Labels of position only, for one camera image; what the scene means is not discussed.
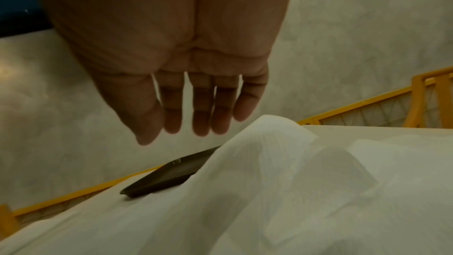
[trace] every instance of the concrete wall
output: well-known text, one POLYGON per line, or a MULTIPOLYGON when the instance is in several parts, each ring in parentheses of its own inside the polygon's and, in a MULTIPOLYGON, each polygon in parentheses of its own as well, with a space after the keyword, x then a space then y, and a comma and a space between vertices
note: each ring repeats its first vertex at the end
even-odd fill
POLYGON ((53 31, 0 39, 0 203, 13 209, 224 143, 261 114, 294 120, 407 86, 451 66, 451 0, 291 0, 271 79, 249 121, 138 146, 53 31))

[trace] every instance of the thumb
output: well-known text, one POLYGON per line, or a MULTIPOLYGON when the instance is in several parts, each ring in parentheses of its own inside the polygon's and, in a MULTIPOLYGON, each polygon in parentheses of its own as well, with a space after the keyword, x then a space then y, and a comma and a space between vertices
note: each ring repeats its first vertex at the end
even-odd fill
POLYGON ((163 109, 151 75, 106 74, 89 71, 105 102, 128 126, 141 145, 150 144, 162 130, 163 109))

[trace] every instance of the blue object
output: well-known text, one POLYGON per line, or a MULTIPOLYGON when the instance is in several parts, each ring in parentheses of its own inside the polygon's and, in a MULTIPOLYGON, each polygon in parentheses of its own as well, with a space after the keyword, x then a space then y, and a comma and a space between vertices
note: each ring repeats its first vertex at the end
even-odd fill
POLYGON ((0 0, 0 37, 50 28, 38 0, 0 0))

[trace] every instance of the marble wall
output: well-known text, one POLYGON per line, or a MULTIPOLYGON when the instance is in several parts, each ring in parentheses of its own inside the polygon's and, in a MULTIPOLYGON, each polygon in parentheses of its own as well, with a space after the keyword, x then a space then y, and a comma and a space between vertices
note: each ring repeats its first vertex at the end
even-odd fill
POLYGON ((224 136, 184 126, 147 147, 102 102, 53 31, 0 39, 0 203, 18 209, 199 152, 261 114, 294 120, 408 86, 451 66, 451 0, 291 0, 253 117, 224 136))

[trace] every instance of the hand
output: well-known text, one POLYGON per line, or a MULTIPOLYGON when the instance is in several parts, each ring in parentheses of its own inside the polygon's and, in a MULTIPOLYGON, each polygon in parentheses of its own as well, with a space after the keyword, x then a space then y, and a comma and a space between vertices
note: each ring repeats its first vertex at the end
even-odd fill
POLYGON ((223 134, 232 117, 250 116, 289 0, 42 1, 104 100, 146 145, 162 127, 179 131, 185 72, 197 135, 223 134))

